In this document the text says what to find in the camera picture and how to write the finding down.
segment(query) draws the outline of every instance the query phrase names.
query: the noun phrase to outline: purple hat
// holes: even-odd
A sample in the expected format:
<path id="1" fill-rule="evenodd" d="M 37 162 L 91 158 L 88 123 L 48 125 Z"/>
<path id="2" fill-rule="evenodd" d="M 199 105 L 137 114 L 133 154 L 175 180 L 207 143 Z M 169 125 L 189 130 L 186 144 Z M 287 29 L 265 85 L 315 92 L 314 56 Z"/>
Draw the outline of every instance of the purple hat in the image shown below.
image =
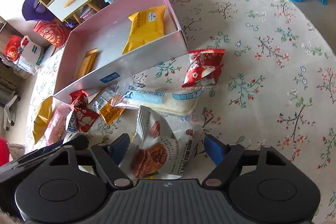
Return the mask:
<path id="1" fill-rule="evenodd" d="M 55 15 L 50 12 L 38 0 L 25 0 L 22 5 L 22 15 L 26 21 L 45 21 L 50 22 L 55 18 Z"/>

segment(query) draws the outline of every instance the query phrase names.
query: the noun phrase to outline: wooden drawer handle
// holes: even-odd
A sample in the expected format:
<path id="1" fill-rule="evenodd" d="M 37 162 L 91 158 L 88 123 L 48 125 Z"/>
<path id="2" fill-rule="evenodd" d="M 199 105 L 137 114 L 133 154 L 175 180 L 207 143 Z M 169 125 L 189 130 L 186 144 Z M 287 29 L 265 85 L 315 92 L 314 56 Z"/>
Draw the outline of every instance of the wooden drawer handle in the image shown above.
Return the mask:
<path id="1" fill-rule="evenodd" d="M 70 4 L 72 4 L 75 0 L 68 0 L 66 3 L 64 3 L 63 7 L 66 8 L 68 6 L 70 6 Z"/>

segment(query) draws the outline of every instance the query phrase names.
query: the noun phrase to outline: cardboard box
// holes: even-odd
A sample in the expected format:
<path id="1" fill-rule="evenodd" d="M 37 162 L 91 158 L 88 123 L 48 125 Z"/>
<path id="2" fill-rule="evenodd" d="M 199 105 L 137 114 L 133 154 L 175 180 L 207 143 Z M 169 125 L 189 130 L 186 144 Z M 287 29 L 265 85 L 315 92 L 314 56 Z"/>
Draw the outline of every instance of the cardboard box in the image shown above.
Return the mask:
<path id="1" fill-rule="evenodd" d="M 164 36 L 121 54 L 131 29 L 128 16 L 166 6 Z M 85 52 L 98 48 L 92 72 L 74 81 Z M 66 42 L 55 84 L 55 97 L 70 103 L 69 94 L 84 89 L 93 94 L 123 78 L 187 54 L 181 26 L 169 0 L 117 0 L 74 29 Z"/>

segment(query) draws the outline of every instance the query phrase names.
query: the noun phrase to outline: yellow snack package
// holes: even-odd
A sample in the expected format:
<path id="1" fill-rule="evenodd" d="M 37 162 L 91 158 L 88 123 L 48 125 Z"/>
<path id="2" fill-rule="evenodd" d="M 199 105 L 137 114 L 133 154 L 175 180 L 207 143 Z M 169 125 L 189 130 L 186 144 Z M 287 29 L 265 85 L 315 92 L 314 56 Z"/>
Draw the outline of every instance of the yellow snack package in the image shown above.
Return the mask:
<path id="1" fill-rule="evenodd" d="M 115 92 L 107 87 L 100 91 L 89 103 L 89 109 L 98 113 L 106 124 L 113 124 L 125 110 L 124 108 L 111 106 L 111 101 L 114 96 Z"/>
<path id="2" fill-rule="evenodd" d="M 97 53 L 98 48 L 94 48 L 93 50 L 87 51 L 85 53 L 83 61 L 77 71 L 75 81 L 91 72 L 93 64 L 95 63 L 97 57 Z"/>
<path id="3" fill-rule="evenodd" d="M 53 116 L 53 97 L 45 99 L 38 107 L 34 120 L 33 136 L 36 144 L 43 136 Z"/>
<path id="4" fill-rule="evenodd" d="M 128 17 L 132 21 L 132 27 L 123 54 L 164 36 L 165 10 L 165 5 L 152 7 Z"/>

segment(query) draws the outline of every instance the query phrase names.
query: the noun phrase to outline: red package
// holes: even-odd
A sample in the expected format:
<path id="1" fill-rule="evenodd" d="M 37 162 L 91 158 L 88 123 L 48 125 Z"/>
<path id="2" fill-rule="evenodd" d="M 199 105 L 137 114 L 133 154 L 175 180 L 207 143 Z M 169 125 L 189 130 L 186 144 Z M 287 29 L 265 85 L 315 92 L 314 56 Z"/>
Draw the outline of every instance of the red package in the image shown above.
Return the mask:
<path id="1" fill-rule="evenodd" d="M 190 66 L 182 87 L 215 85 L 222 73 L 225 50 L 210 48 L 188 52 Z"/>
<path id="2" fill-rule="evenodd" d="M 89 109 L 88 94 L 84 90 L 78 90 L 70 93 L 71 109 L 73 109 L 77 128 L 80 132 L 86 133 L 98 119 L 99 114 Z"/>
<path id="3" fill-rule="evenodd" d="M 22 50 L 22 49 L 20 50 L 21 40 L 22 40 L 22 37 L 13 35 L 9 39 L 9 42 L 6 45 L 5 54 L 13 62 L 15 62 L 20 56 L 20 53 Z M 28 40 L 26 39 L 25 41 L 23 41 L 22 45 L 27 46 L 27 44 L 28 44 Z"/>
<path id="4" fill-rule="evenodd" d="M 39 21 L 35 25 L 34 31 L 58 48 L 68 39 L 71 29 L 55 18 L 51 22 Z"/>

